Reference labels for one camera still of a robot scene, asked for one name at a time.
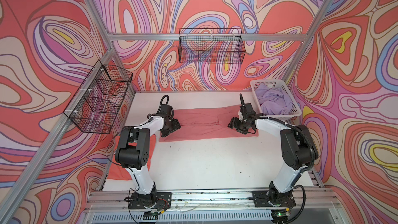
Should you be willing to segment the white plastic laundry basket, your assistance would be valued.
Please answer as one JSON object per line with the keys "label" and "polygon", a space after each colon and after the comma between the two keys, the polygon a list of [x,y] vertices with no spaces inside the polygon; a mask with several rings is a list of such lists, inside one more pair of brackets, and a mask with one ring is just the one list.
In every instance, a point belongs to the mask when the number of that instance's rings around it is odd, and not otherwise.
{"label": "white plastic laundry basket", "polygon": [[259,113],[280,120],[301,116],[302,111],[284,81],[257,79],[250,86]]}

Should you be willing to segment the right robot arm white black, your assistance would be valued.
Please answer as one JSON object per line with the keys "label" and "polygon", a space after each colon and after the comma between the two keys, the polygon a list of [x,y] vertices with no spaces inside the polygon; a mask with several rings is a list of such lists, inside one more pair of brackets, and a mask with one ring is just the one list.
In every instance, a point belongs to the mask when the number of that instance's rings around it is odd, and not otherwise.
{"label": "right robot arm white black", "polygon": [[283,165],[277,177],[270,182],[265,197],[253,197],[254,201],[266,201],[271,206],[281,206],[293,202],[292,192],[304,172],[310,171],[318,159],[316,145],[305,125],[292,125],[287,122],[257,114],[250,103],[241,101],[238,117],[228,124],[241,134],[255,134],[258,130],[273,134],[280,140]]}

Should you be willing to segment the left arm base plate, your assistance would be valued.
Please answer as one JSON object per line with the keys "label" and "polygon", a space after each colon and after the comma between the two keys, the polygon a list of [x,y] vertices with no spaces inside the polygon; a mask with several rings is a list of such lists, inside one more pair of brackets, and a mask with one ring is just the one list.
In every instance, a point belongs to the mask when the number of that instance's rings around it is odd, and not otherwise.
{"label": "left arm base plate", "polygon": [[171,207],[171,199],[172,193],[167,191],[148,195],[132,193],[128,200],[128,208],[167,210]]}

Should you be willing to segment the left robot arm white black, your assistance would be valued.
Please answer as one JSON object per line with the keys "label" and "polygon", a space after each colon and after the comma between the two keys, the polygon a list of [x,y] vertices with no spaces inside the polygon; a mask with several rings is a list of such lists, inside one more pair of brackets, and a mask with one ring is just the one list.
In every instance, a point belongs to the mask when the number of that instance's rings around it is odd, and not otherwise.
{"label": "left robot arm white black", "polygon": [[152,208],[157,204],[157,189],[149,174],[147,163],[150,155],[150,138],[160,132],[165,138],[179,130],[181,125],[174,118],[174,109],[161,103],[155,114],[138,126],[129,126],[120,133],[115,161],[124,168],[136,185],[127,198],[130,207]]}

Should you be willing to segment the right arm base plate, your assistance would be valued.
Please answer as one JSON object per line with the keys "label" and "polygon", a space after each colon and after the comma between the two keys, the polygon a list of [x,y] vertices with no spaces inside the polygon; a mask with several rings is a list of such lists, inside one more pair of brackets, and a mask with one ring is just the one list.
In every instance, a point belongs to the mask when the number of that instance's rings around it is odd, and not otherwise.
{"label": "right arm base plate", "polygon": [[255,207],[288,207],[296,206],[292,190],[279,193],[277,190],[255,190],[252,191],[252,200]]}

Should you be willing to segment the pink t shirt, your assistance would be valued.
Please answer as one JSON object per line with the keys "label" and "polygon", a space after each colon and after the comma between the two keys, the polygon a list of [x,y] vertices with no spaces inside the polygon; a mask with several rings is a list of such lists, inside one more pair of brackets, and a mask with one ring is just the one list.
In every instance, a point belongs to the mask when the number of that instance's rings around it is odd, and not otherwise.
{"label": "pink t shirt", "polygon": [[160,142],[195,141],[205,139],[257,137],[258,133],[241,134],[228,128],[233,117],[238,116],[239,106],[220,108],[195,108],[175,110],[174,117],[181,128]]}

